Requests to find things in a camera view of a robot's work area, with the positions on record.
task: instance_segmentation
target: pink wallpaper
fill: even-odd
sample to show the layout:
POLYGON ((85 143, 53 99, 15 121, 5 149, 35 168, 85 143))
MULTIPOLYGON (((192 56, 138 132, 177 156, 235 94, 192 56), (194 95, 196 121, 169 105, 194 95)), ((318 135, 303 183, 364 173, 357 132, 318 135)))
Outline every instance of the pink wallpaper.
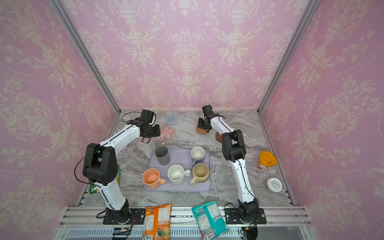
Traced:
POLYGON ((383 1, 321 1, 264 112, 320 240, 384 239, 383 1))
POLYGON ((62 0, 122 109, 257 109, 308 0, 62 0))
POLYGON ((48 1, 0 1, 0 24, 1 238, 49 240, 115 114, 48 1))

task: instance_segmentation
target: marble countertop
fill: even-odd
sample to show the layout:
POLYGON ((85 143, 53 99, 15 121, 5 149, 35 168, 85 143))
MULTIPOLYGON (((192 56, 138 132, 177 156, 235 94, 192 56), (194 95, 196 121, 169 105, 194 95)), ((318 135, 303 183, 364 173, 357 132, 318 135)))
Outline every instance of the marble countertop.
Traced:
MULTIPOLYGON (((120 165, 120 188, 128 199, 130 206, 155 206, 172 203, 175 206, 195 206, 204 202, 216 200, 218 204, 231 202, 237 204, 237 187, 231 166, 224 159, 222 145, 215 138, 216 131, 200 135, 196 132, 201 111, 155 112, 156 124, 160 125, 162 135, 152 138, 148 144, 142 143, 141 138, 132 141, 118 154, 120 165), (175 125, 166 125, 165 117, 176 114, 179 121, 175 125), (210 152, 211 190, 208 192, 155 192, 144 189, 142 174, 148 169, 152 151, 164 145, 168 148, 193 148, 201 146, 210 152)), ((262 150, 269 150, 256 111, 222 111, 225 122, 234 129, 243 132, 246 147, 246 167, 251 187, 260 205, 288 205, 289 199, 284 190, 276 193, 267 186, 271 177, 280 179, 276 167, 258 170, 257 160, 262 150)), ((130 113, 124 120, 139 117, 139 113, 130 113)), ((121 121, 115 132, 122 129, 125 123, 121 121)), ((100 193, 89 194, 84 206, 104 206, 100 193)))

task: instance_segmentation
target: yellow plastic container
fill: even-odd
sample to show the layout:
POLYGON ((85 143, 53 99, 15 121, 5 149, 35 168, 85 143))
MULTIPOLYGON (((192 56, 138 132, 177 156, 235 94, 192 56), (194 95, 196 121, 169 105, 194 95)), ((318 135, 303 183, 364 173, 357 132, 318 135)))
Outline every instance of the yellow plastic container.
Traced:
POLYGON ((272 167, 277 164, 277 158, 269 151, 262 151, 259 155, 257 167, 263 170, 266 167, 272 167))

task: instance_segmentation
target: white round container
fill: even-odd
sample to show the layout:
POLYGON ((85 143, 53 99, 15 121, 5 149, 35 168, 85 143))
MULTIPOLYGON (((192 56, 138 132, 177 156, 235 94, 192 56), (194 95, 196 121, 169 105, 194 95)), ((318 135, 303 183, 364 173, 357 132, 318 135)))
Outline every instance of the white round container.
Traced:
POLYGON ((281 181, 274 177, 268 179, 266 185, 273 192, 280 192, 283 189, 283 184, 281 183, 281 181))

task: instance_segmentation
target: orange lid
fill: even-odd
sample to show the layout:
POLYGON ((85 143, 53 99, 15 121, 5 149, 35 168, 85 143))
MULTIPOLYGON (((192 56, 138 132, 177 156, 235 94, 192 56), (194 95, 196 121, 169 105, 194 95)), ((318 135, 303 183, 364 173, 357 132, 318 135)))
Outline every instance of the orange lid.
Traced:
POLYGON ((262 151, 259 156, 260 164, 263 164, 266 167, 272 167, 277 164, 277 158, 268 151, 262 151))

